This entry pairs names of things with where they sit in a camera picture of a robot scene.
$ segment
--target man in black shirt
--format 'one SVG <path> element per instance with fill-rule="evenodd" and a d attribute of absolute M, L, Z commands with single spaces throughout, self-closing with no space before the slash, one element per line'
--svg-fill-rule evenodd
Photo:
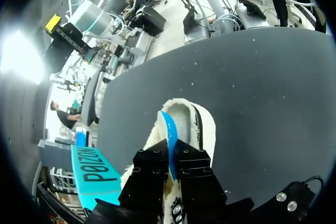
<path fill-rule="evenodd" d="M 75 126 L 75 123 L 81 120 L 81 115 L 77 114 L 77 115 L 70 115 L 62 110 L 59 110 L 59 105 L 52 101 L 50 103 L 50 109 L 52 111 L 56 111 L 57 112 L 57 116 L 59 118 L 59 120 L 61 121 L 62 124 L 64 124 L 66 127 L 68 127 L 69 129 L 73 129 Z"/>

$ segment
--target machinery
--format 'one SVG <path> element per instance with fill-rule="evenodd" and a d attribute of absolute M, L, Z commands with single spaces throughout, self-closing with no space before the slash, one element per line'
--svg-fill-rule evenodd
<path fill-rule="evenodd" d="M 139 150 L 133 163 L 132 175 L 119 196 L 120 205 L 96 199 L 97 205 L 92 212 L 84 210 L 86 220 L 56 200 L 44 184 L 39 184 L 38 189 L 47 204 L 67 223 L 163 223 L 164 191 L 169 174 L 167 141 L 162 140 L 145 151 Z M 173 163 L 181 191 L 170 209 L 174 223 L 296 223 L 304 219 L 315 197 L 308 182 L 317 179 L 323 186 L 318 176 L 292 182 L 268 202 L 253 209 L 250 198 L 226 204 L 227 197 L 205 150 L 177 140 Z"/>

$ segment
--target black t-shirt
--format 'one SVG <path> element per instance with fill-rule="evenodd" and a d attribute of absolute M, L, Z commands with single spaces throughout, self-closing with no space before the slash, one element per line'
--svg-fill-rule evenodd
<path fill-rule="evenodd" d="M 61 121 L 62 124 L 64 124 L 66 127 L 72 130 L 73 126 L 75 125 L 76 121 L 71 121 L 68 119 L 68 113 L 58 110 L 57 111 L 57 116 L 59 120 Z"/>

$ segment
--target bright light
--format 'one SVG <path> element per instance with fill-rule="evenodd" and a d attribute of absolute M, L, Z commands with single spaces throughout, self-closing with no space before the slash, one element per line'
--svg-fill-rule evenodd
<path fill-rule="evenodd" d="M 9 36 L 4 42 L 0 71 L 13 71 L 38 85 L 43 79 L 42 59 L 34 45 L 20 30 Z"/>
<path fill-rule="evenodd" d="M 103 4 L 103 2 L 104 0 L 100 0 L 97 6 L 100 7 Z"/>

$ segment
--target person's legs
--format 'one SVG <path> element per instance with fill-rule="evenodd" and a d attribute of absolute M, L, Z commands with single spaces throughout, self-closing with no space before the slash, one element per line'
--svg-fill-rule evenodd
<path fill-rule="evenodd" d="M 301 3 L 310 3 L 311 2 L 311 0 L 296 0 L 296 1 L 301 2 Z M 313 16 L 316 18 L 315 30 L 320 31 L 322 33 L 326 33 L 327 25 L 326 25 L 325 19 L 323 17 L 321 17 L 321 16 L 324 16 L 322 11 L 320 11 L 320 12 L 321 13 L 319 13 L 315 8 L 312 9 Z"/>
<path fill-rule="evenodd" d="M 286 0 L 272 0 L 274 4 L 275 11 L 277 12 L 278 18 L 280 20 L 280 26 L 288 26 L 288 12 Z"/>

